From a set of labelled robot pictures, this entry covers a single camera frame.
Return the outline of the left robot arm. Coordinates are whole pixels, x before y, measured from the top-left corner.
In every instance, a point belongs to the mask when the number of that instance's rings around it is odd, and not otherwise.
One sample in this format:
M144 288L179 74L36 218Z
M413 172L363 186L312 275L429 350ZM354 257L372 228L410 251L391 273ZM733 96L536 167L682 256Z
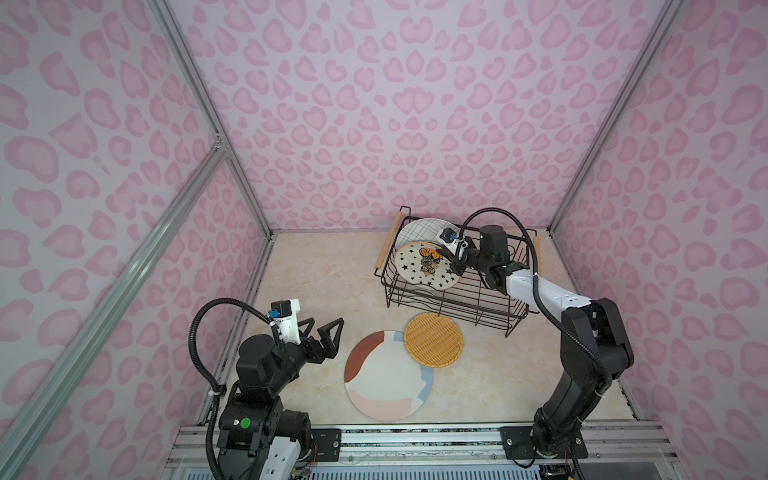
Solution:
M280 394L299 378L308 363L321 364L338 354L344 320L338 318L310 335L314 320L298 323L298 344L267 334L251 336L238 350L237 380L218 417L219 436L210 439L211 473L216 479L258 479L274 455L277 438L285 438L300 453L311 449L309 414L284 408Z

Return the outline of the large pastel colour-block plate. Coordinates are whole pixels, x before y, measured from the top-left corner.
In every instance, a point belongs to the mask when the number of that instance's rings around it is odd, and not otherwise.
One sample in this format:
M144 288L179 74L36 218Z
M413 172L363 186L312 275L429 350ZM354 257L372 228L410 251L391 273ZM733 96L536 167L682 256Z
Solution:
M344 386L362 414L380 422L403 420L428 400L432 368L408 353L404 333L384 330L362 339L348 356Z

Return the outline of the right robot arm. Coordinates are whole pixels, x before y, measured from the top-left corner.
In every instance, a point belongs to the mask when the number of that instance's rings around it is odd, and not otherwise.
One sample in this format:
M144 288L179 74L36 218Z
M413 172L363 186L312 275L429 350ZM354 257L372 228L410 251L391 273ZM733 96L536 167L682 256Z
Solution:
M559 331L563 373L536 411L530 433L539 456L559 455L576 443L583 422L634 363L617 304L576 294L543 278L528 233L523 234L527 265L512 259L508 235L498 225L481 228L478 240L465 236L463 229L445 228L437 241L453 273L477 271L487 288L535 308Z

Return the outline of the tan woven bamboo tray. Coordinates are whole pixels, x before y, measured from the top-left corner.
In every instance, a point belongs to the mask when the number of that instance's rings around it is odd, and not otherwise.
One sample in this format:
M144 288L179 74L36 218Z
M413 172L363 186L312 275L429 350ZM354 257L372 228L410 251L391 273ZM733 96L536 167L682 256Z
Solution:
M419 364L445 368L455 363L464 349L464 337L450 318L436 313L414 317L404 331L405 348Z

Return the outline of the star pattern character plate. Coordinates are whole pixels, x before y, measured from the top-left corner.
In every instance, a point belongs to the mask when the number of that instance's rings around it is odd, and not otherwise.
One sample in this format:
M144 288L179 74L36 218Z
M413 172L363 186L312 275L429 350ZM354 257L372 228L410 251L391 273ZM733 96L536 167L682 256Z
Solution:
M399 276L418 288L444 291L459 283L461 277L451 271L450 261L427 242L403 245L394 256Z

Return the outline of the white grid pattern plate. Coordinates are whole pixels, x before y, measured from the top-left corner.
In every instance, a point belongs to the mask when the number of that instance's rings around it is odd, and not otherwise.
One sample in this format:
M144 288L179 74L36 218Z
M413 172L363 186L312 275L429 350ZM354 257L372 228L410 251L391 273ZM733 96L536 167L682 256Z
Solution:
M439 236L445 229L449 229L453 233L459 231L459 228L453 223L439 218L422 218L410 221L400 229L394 242L394 248L399 250L414 242L439 244Z

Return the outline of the black wire dish rack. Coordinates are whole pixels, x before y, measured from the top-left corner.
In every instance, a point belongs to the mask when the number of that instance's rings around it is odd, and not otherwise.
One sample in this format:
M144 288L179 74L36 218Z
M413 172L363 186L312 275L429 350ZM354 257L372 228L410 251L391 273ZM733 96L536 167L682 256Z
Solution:
M405 282L395 267L397 250L394 242L405 224L422 218L435 217L420 217L413 214L409 206L402 206L382 247L374 275L384 288L387 306L406 306L437 313L454 321L500 330L505 336L509 336L529 314L538 311L535 306L486 288L478 273L471 269L460 276L458 284L444 291L418 288Z

